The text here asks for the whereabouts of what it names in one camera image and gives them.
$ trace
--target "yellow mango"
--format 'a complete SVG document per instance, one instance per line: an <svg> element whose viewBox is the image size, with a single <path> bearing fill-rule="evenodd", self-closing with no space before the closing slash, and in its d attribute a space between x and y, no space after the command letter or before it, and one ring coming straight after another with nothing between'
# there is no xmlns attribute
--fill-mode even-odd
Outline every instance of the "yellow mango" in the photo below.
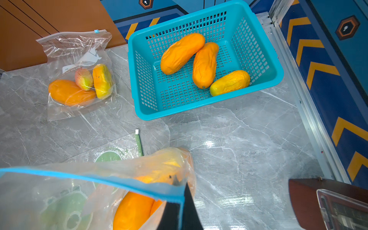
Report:
<svg viewBox="0 0 368 230"><path fill-rule="evenodd" d="M208 42L195 55L192 78L198 88L206 89L213 83L218 52L219 46L214 42Z"/></svg>
<svg viewBox="0 0 368 230"><path fill-rule="evenodd" d="M179 71L204 45L202 34L192 33L172 44L162 55L161 70L170 75Z"/></svg>
<svg viewBox="0 0 368 230"><path fill-rule="evenodd" d="M93 83L98 99L105 99L113 92L111 73L106 65L98 64L93 68Z"/></svg>
<svg viewBox="0 0 368 230"><path fill-rule="evenodd" d="M238 89L248 87L251 82L251 77L244 70L236 70L226 76L215 81L209 91L212 96L229 93Z"/></svg>

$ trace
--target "cabinet door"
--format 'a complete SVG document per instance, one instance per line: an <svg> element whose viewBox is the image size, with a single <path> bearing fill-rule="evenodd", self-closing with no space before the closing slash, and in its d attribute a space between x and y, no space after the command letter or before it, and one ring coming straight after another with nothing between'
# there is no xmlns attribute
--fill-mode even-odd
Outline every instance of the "cabinet door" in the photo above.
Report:
<svg viewBox="0 0 368 230"><path fill-rule="evenodd" d="M10 71L47 62L35 40L57 32L106 29L107 47L126 44L99 0L0 0L0 69Z"/></svg>
<svg viewBox="0 0 368 230"><path fill-rule="evenodd" d="M42 46L36 42L41 38L37 33L41 28L22 22L8 10L0 2L0 69L10 71L47 62Z"/></svg>

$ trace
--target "gray marble surface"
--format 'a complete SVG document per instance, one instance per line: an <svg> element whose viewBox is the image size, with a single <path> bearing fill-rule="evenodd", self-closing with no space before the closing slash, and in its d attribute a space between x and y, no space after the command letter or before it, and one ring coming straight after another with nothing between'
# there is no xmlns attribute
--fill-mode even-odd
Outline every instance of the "gray marble surface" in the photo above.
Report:
<svg viewBox="0 0 368 230"><path fill-rule="evenodd" d="M285 79L277 86L153 121L134 111L127 46L108 50L113 104L47 122L44 65L0 80L0 167L63 162L140 129L143 151L193 152L195 204L205 230L300 229L288 179L322 176Z"/></svg>

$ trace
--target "plastic bag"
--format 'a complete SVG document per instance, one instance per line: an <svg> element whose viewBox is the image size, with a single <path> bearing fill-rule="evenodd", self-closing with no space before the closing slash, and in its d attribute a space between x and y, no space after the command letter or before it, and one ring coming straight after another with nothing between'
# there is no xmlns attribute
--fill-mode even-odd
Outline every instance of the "plastic bag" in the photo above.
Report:
<svg viewBox="0 0 368 230"><path fill-rule="evenodd" d="M112 102L116 96L106 30L61 32L37 42L47 55L47 120L75 117Z"/></svg>
<svg viewBox="0 0 368 230"><path fill-rule="evenodd" d="M67 159L65 162L106 162L143 156L138 130Z"/></svg>
<svg viewBox="0 0 368 230"><path fill-rule="evenodd" d="M195 193L191 164L188 151L166 148L129 160L0 169L0 229L112 229L127 190L180 204L182 213L187 183ZM176 183L161 183L173 174ZM163 210L164 204L140 230L156 229ZM181 215L178 222L180 229Z"/></svg>

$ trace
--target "yellow chevron stripe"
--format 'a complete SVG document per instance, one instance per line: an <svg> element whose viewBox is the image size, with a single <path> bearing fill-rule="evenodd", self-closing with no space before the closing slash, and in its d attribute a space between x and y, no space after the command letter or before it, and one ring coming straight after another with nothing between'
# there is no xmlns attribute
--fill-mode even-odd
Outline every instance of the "yellow chevron stripe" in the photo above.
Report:
<svg viewBox="0 0 368 230"><path fill-rule="evenodd" d="M316 48L324 48L321 40L314 40L314 39L300 39L297 51L297 57L295 61L297 62L298 66L300 66L301 55L303 53L303 48L307 47L316 47Z"/></svg>
<svg viewBox="0 0 368 230"><path fill-rule="evenodd" d="M339 71L337 70L336 66L331 66L331 65L326 65L326 64L311 61L311 65L309 66L308 77L307 77L307 86L309 87L309 89L311 89L312 81L314 78L314 73L316 72L316 70L340 76Z"/></svg>
<svg viewBox="0 0 368 230"><path fill-rule="evenodd" d="M360 153L355 152L350 161L349 167L347 168L347 173L349 174L351 181L354 181L362 165L368 167L368 159Z"/></svg>
<svg viewBox="0 0 368 230"><path fill-rule="evenodd" d="M160 19L160 17L152 19L152 22L151 22L151 24L149 26L156 25L157 22L159 21L159 19Z"/></svg>
<svg viewBox="0 0 368 230"><path fill-rule="evenodd" d="M137 23L133 23L130 25L130 28L128 30L128 34L125 37L126 40L129 40L130 36L134 33L135 29L137 28L138 22Z"/></svg>
<svg viewBox="0 0 368 230"><path fill-rule="evenodd" d="M299 3L299 0L295 0L291 5L296 5Z"/></svg>
<svg viewBox="0 0 368 230"><path fill-rule="evenodd" d="M368 141L368 132L365 131L362 128L359 128L358 126L342 119L341 117L338 117L336 121L335 128L333 129L331 138L333 142L335 143L335 146L339 143L339 140L341 138L341 135L343 134L344 128L349 130L350 132L353 132L354 134L358 135L359 137L365 139Z"/></svg>
<svg viewBox="0 0 368 230"><path fill-rule="evenodd" d="M289 21L289 28L287 30L287 37L286 37L286 41L290 46L290 42L291 42L291 35L293 33L293 27L296 25L308 25L311 22L309 21L308 17L304 17L304 18L294 18L294 19L290 19Z"/></svg>

